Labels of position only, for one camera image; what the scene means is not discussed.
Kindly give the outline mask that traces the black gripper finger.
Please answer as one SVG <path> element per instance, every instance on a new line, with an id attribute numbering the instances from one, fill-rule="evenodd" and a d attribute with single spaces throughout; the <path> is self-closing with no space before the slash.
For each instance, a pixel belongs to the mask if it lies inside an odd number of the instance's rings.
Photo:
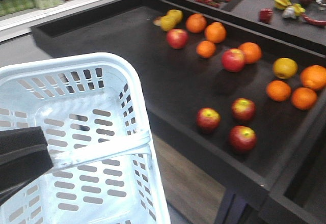
<path id="1" fill-rule="evenodd" d="M 47 149 L 41 127 L 1 131 L 1 155 L 22 154 Z"/>

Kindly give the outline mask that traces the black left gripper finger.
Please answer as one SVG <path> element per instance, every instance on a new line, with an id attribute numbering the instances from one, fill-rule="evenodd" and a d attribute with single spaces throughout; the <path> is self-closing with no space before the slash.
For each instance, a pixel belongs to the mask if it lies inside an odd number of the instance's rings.
<path id="1" fill-rule="evenodd" d="M 1 155 L 1 205 L 53 167 L 46 147 L 32 146 Z"/>

